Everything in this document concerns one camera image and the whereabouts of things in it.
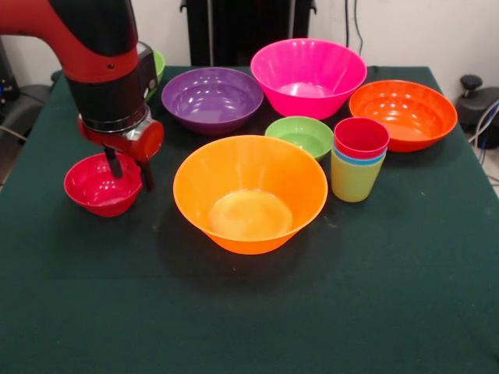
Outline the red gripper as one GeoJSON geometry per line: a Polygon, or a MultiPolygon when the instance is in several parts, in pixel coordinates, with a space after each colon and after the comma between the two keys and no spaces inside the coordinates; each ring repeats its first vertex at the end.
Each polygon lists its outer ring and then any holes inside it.
{"type": "Polygon", "coordinates": [[[147,192],[154,189],[154,177],[149,160],[160,150],[165,137],[163,125],[150,113],[128,129],[117,132],[101,132],[89,128],[78,117],[79,131],[92,143],[103,146],[108,166],[114,178],[121,179],[122,167],[118,152],[138,161],[143,187],[147,192]]]}

